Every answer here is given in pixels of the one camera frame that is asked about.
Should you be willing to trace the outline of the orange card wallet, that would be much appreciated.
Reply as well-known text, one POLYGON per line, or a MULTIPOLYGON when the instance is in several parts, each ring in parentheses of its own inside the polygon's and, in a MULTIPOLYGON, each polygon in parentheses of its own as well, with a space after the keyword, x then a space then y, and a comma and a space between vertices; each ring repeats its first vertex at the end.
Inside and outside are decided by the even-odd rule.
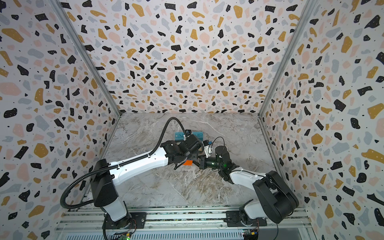
POLYGON ((193 161, 187 160, 185 163, 183 163, 184 166, 191 166, 193 165, 193 161))

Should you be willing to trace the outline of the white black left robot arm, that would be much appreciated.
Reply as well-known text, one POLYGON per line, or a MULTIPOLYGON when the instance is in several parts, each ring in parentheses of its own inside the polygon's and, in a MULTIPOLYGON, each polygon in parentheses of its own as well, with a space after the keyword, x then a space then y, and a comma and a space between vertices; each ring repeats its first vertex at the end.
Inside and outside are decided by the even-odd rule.
POLYGON ((209 141, 201 141, 196 135, 185 140, 166 141, 154 153, 145 153, 139 160, 133 158, 108 163, 105 159, 97 162, 95 169, 101 170, 91 177, 91 190, 94 206, 105 213, 104 230, 142 229, 145 214, 129 213, 125 202, 119 197, 116 186, 155 168, 174 164, 178 168, 185 161, 196 159, 199 155, 209 156, 209 141))

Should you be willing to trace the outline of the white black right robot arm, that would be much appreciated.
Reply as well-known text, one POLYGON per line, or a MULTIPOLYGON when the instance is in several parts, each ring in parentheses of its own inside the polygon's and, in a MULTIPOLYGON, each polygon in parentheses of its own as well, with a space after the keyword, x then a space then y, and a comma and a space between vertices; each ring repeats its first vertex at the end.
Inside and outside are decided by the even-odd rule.
POLYGON ((294 213, 299 200, 276 171, 255 173, 232 162, 227 147, 218 146, 214 157, 201 155, 193 163, 200 169, 218 171, 220 177, 233 185, 240 185, 255 191, 256 200, 249 200, 237 211, 238 216, 230 221, 234 224, 253 226, 254 221, 268 218, 279 224, 294 213))

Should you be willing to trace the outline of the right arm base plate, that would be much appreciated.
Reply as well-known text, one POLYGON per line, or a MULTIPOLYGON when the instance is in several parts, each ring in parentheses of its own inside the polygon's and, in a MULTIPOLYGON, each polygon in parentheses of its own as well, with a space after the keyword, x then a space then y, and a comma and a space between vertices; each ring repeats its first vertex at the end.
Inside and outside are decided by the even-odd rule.
POLYGON ((264 218, 249 218, 244 211, 226 211, 224 222, 228 227, 265 227, 267 221, 264 218))

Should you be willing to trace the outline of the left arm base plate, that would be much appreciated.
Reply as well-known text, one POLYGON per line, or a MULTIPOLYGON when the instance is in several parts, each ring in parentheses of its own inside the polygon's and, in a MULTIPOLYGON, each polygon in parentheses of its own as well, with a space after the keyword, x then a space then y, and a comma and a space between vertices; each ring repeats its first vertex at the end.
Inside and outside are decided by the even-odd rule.
POLYGON ((130 212, 126 217, 113 221, 109 214, 105 215, 102 229, 104 230, 137 230, 143 229, 146 223, 147 213, 130 212))

